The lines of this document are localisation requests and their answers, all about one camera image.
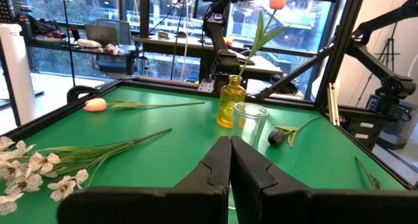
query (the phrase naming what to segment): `robotic arm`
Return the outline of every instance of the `robotic arm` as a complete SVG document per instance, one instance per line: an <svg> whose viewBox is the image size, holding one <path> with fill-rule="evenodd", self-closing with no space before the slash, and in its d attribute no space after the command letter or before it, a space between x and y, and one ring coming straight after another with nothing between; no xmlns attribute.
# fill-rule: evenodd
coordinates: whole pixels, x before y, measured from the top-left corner
<svg viewBox="0 0 418 224"><path fill-rule="evenodd" d="M240 63L235 54L230 53L225 41L223 40L222 30L226 23L223 16L225 8L232 2L251 1L251 0L203 0L211 1L203 20L203 31L211 38L216 52L216 59L212 64L211 73L236 73L238 74Z"/></svg>
<svg viewBox="0 0 418 224"><path fill-rule="evenodd" d="M381 87L375 92L378 96L378 100L373 106L375 112L389 116L396 115L399 100L412 95L417 85L413 79L396 74L387 68L367 51L366 44L373 31L417 16L418 0L407 0L401 7L362 23L353 33L353 40L347 49L347 54L358 59L381 81Z"/></svg>
<svg viewBox="0 0 418 224"><path fill-rule="evenodd" d="M373 31L416 16L418 16L418 0L407 0L401 7L360 24L354 31L353 38L362 36L359 42L367 44Z"/></svg>

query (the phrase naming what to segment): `office chair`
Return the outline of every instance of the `office chair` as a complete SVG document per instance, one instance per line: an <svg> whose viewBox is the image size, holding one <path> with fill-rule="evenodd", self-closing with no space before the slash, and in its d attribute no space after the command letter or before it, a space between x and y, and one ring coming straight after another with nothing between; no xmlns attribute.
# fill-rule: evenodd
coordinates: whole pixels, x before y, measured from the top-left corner
<svg viewBox="0 0 418 224"><path fill-rule="evenodd" d="M131 26L129 25L129 22L97 18L96 25L116 27L116 29L118 30L119 44L120 45L132 44ZM95 61L92 61L92 65L94 69L96 69L96 66L97 66L99 68L99 71L105 72L111 78L119 78L121 75L126 74L126 61L118 57L96 56ZM134 72L138 71L137 65L133 65L133 71Z"/></svg>

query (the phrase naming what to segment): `white wall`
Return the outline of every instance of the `white wall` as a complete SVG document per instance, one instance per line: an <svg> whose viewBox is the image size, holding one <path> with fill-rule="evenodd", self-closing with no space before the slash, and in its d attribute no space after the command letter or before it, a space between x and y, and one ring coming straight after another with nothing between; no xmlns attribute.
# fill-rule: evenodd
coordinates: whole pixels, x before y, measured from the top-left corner
<svg viewBox="0 0 418 224"><path fill-rule="evenodd" d="M405 1L407 0L364 0L355 28L362 22L371 20L390 10L398 8L405 3ZM367 45L370 53L374 54L382 51L387 42L387 38L391 36L393 26L394 25L388 25L387 27L372 33L370 42ZM410 18L398 23L398 27L394 34L394 52L401 53L400 56L395 56L395 72L407 75L411 62L418 53L418 18ZM338 104L355 106L369 75L370 71L368 71L366 67L355 58L346 55L338 74L340 79ZM418 62L415 64L411 77L418 80ZM380 86L380 81L373 76L364 92L365 95L363 95L359 106L365 106L368 96L374 94L374 90ZM409 96L406 101L418 104L418 90L412 96Z"/></svg>

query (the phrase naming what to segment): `yellow glass vase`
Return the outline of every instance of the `yellow glass vase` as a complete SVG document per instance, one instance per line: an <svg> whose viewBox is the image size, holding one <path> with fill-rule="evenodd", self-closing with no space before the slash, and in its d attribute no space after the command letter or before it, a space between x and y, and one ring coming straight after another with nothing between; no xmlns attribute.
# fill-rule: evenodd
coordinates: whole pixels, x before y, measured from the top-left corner
<svg viewBox="0 0 418 224"><path fill-rule="evenodd" d="M240 85L242 78L237 75L229 76L229 83L221 89L217 123L222 127L232 128L234 125L234 105L243 103L246 90Z"/></svg>

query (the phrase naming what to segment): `flower bouquet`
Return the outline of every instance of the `flower bouquet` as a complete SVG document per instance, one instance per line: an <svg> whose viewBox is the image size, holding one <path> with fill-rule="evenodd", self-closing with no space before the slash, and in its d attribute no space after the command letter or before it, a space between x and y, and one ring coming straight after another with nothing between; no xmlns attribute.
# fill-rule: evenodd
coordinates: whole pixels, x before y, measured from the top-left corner
<svg viewBox="0 0 418 224"><path fill-rule="evenodd" d="M50 197L59 201L70 195L75 187L89 178L88 171L95 167L90 176L90 185L97 169L109 158L134 148L137 144L155 136L163 135L166 129L149 136L102 144L98 146L67 146L47 148L31 153L35 145L26 146L23 140L15 142L5 136L0 137L0 184L5 183L4 195L0 194L0 215L16 211L16 201L25 192L40 190L43 179L51 179L48 188L53 190Z"/></svg>

